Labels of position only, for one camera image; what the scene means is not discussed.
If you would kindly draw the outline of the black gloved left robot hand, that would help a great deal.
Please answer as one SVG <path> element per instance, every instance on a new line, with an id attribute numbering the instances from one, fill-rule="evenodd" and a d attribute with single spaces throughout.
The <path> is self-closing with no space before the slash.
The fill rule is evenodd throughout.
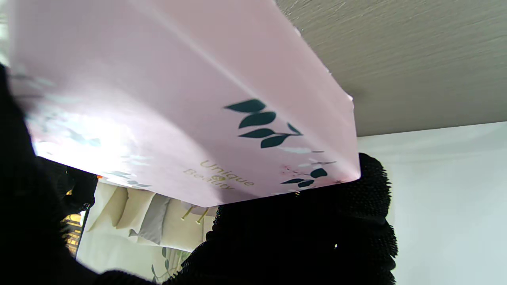
<path id="1" fill-rule="evenodd" d="M 1 150 L 1 284 L 152 284 L 124 271 L 96 273 L 71 256 L 61 202 L 4 66 Z M 164 284 L 393 285 L 387 174 L 377 159 L 359 158 L 356 181 L 220 206 L 205 242 Z"/>

